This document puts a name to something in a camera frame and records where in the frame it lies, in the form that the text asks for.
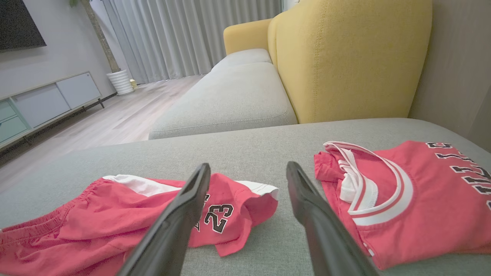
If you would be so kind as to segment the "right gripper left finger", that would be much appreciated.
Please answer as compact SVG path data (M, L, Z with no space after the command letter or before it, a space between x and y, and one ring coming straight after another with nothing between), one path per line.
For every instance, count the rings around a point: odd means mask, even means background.
M118 271L118 276L179 276L191 231L202 216L210 166L201 164L162 211Z

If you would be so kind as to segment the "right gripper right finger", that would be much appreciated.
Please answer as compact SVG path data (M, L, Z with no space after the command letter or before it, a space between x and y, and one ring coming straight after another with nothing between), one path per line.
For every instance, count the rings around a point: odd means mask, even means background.
M293 215L305 228L314 274L377 276L377 269L321 197L301 166L290 161L286 177Z

